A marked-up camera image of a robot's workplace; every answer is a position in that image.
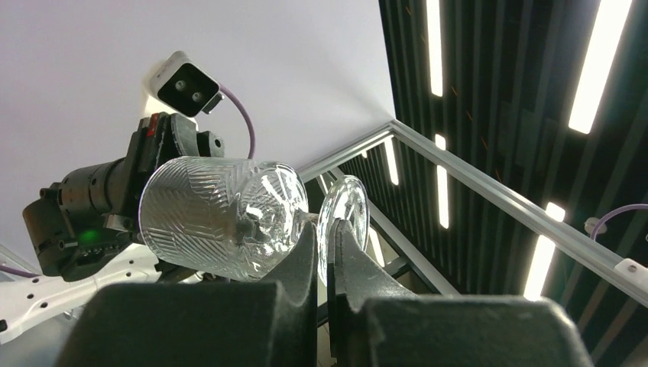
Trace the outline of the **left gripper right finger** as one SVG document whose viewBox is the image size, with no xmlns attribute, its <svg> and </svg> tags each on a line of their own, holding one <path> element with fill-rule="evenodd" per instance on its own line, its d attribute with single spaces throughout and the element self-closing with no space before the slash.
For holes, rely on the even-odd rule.
<svg viewBox="0 0 648 367">
<path fill-rule="evenodd" d="M 565 311 L 547 299 L 417 295 L 328 230 L 329 340 L 340 366 L 590 366 Z"/>
</svg>

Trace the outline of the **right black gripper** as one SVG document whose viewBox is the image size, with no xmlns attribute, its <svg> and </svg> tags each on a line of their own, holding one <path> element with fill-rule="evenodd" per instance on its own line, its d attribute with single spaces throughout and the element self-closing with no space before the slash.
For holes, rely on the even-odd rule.
<svg viewBox="0 0 648 367">
<path fill-rule="evenodd" d="M 145 184 L 159 167 L 175 158 L 225 156 L 225 142 L 179 113 L 154 113 L 142 119 L 121 164 L 121 212 L 134 213 Z"/>
</svg>

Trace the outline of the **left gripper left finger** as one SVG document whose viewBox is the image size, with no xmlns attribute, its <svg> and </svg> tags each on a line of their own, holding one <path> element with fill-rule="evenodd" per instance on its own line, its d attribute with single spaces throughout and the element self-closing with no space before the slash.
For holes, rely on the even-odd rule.
<svg viewBox="0 0 648 367">
<path fill-rule="evenodd" d="M 114 284 L 86 305 L 58 366 L 315 366 L 316 229 L 262 280 Z"/>
</svg>

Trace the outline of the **clear glass front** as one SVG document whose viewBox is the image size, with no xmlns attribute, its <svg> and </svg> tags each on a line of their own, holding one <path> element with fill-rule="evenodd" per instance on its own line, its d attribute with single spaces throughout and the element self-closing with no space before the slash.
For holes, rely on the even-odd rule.
<svg viewBox="0 0 648 367">
<path fill-rule="evenodd" d="M 276 161 L 183 156 L 162 164 L 138 207 L 144 244 L 160 259 L 234 281 L 258 281 L 276 268 L 315 224 L 318 274 L 327 270 L 336 220 L 349 223 L 360 249 L 369 237 L 368 195 L 352 175 L 309 209 L 305 185 Z"/>
</svg>

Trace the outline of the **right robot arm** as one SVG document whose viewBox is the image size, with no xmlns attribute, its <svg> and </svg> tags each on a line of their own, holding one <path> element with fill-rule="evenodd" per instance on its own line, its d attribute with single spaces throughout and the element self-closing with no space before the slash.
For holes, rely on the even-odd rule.
<svg viewBox="0 0 648 367">
<path fill-rule="evenodd" d="M 2 284 L 2 343 L 82 307 L 111 284 L 195 277 L 194 270 L 161 261 L 145 246 L 138 206 L 162 164 L 224 154 L 218 135 L 199 131 L 181 114 L 159 112 L 139 122 L 123 158 L 74 170 L 42 189 L 23 212 L 41 272 Z"/>
</svg>

